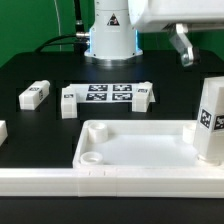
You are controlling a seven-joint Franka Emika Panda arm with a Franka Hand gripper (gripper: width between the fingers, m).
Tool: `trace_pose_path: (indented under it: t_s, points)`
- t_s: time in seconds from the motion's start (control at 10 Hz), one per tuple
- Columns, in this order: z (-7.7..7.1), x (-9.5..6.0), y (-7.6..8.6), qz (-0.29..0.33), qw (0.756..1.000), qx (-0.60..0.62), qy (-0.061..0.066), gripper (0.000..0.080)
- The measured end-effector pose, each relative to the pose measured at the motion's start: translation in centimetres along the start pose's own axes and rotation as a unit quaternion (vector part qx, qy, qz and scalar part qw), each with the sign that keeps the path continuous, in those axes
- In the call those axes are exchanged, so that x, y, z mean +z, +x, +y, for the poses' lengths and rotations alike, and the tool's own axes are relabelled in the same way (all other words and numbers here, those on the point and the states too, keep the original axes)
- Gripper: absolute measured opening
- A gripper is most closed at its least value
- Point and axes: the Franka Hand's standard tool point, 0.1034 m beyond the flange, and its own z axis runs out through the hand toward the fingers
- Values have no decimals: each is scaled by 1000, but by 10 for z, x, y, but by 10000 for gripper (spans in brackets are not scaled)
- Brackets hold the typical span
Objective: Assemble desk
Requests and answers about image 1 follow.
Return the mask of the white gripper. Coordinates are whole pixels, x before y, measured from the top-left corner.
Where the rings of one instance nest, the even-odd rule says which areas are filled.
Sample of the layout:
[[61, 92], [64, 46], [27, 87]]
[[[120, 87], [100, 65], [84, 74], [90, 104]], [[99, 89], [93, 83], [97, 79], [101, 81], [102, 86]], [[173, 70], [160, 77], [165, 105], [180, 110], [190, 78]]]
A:
[[224, 0], [128, 0], [128, 9], [131, 24], [139, 32], [161, 32], [173, 24], [169, 40], [184, 67], [200, 62], [199, 49], [188, 39], [186, 24], [224, 23]]

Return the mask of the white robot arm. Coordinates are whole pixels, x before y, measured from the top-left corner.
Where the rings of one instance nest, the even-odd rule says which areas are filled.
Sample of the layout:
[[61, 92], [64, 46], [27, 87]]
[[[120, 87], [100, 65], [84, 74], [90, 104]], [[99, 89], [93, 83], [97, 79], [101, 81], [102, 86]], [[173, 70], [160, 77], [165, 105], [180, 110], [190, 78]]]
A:
[[190, 31], [224, 29], [224, 0], [94, 0], [95, 22], [89, 30], [86, 58], [111, 66], [142, 54], [139, 33], [166, 32], [187, 67], [199, 54]]

